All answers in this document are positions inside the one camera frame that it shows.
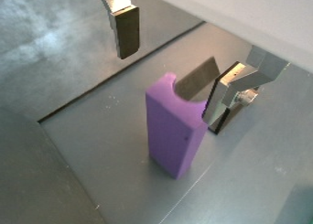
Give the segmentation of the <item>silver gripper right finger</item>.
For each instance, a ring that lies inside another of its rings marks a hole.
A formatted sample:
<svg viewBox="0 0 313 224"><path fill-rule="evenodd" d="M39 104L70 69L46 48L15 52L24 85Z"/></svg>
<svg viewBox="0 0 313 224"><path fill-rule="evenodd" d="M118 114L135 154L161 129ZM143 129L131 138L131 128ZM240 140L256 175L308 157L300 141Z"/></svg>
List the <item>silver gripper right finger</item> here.
<svg viewBox="0 0 313 224"><path fill-rule="evenodd" d="M210 132L219 133L233 115L256 100L260 87L274 81L288 66L285 59L252 47L246 61L237 61L214 80L202 113Z"/></svg>

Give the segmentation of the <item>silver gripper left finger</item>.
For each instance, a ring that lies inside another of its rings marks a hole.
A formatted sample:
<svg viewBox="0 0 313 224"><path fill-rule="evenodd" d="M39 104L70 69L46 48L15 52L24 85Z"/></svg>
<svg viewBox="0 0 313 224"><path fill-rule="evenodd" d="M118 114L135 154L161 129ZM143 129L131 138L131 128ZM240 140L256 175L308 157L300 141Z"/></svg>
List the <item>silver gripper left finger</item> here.
<svg viewBox="0 0 313 224"><path fill-rule="evenodd" d="M139 49L139 8L131 0L102 0L115 34L118 57L128 58Z"/></svg>

